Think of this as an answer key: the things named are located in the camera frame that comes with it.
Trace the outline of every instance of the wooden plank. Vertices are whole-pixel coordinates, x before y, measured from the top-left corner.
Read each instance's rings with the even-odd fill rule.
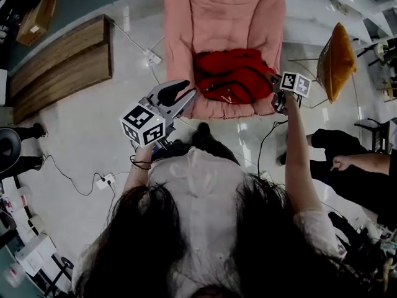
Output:
[[[105,15],[79,25],[47,45],[17,71],[10,83],[10,100],[13,102],[31,87],[35,79],[65,60],[88,48],[109,43],[110,25]]]
[[[72,57],[41,75],[14,104],[14,124],[84,88],[112,78],[110,45]]]

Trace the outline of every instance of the human arm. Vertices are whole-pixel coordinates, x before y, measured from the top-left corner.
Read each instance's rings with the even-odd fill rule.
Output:
[[[131,166],[130,174],[124,186],[124,192],[137,186],[147,185],[152,152],[153,145],[148,145],[144,148],[139,147],[137,149],[134,161],[137,162],[138,166]]]
[[[286,97],[288,139],[285,190],[295,213],[300,213],[304,210],[321,210],[322,206],[310,174],[309,148],[300,118],[299,107],[291,95]]]
[[[389,175],[390,155],[379,153],[365,153],[362,155],[336,156],[333,159],[331,170],[346,170],[349,166],[356,166],[364,171],[377,172]]]

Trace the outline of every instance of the glossy floor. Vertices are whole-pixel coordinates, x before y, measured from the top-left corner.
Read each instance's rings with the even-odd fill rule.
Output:
[[[130,37],[144,49],[152,47],[163,36],[163,13],[161,3],[154,0],[126,0],[115,3],[100,12],[113,17]],[[45,109],[33,122],[43,122],[48,129],[48,138],[24,143],[24,154],[38,154],[41,150],[52,155],[57,165],[74,179],[82,193],[91,189],[92,175],[121,173],[116,177],[116,199],[122,192],[130,169],[133,150],[123,135],[118,118],[134,101],[146,95],[156,84],[143,54],[119,30],[112,30],[114,55],[114,77],[104,83],[87,88]],[[164,40],[154,46],[153,51],[164,58]],[[288,62],[297,58],[317,57],[321,48],[307,45],[284,44],[282,71],[297,71],[310,77],[309,69],[316,72],[316,62]],[[154,67],[160,82],[166,80],[165,62]],[[397,116],[397,103],[383,102],[383,95],[376,91],[369,77],[365,56],[358,60],[357,72],[346,83],[340,98],[330,105],[325,102],[314,109],[301,108],[306,133],[319,128],[339,129],[361,138],[368,145],[365,132],[354,127],[358,119],[372,117],[386,121]],[[314,84],[310,99],[305,106],[313,106],[326,98],[324,91]],[[242,167],[256,171],[261,140],[270,131],[275,120],[282,115],[240,118],[233,120],[211,120],[215,138],[234,151]],[[188,139],[199,120],[176,121],[176,131],[171,138]],[[275,164],[276,157],[285,151],[287,126],[278,127],[264,142],[260,162],[275,182],[284,181],[284,167]],[[323,160],[322,150],[310,150],[312,159]],[[69,180],[64,178],[47,160],[41,171],[29,171],[20,176],[21,182],[32,191],[31,206],[46,224],[60,253],[71,260],[100,234],[105,225],[109,205],[113,197],[110,188],[99,191],[96,186],[89,196],[79,195]],[[321,200],[342,212],[358,227],[366,216],[358,205],[338,197],[331,188],[315,181]]]

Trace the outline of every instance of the red cloth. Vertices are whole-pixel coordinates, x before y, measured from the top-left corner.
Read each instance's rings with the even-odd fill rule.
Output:
[[[253,49],[235,49],[194,55],[194,78],[202,94],[229,104],[252,104],[272,94],[273,85],[265,77],[275,74]]]

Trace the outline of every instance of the black chair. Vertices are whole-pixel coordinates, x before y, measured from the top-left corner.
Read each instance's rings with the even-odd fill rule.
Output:
[[[372,152],[389,154],[389,134],[390,134],[390,121],[381,124],[376,120],[367,118],[378,124],[378,127],[369,127],[367,125],[354,124],[355,126],[367,129],[372,133]]]
[[[11,128],[0,129],[0,174],[11,168],[19,159],[21,142]]]

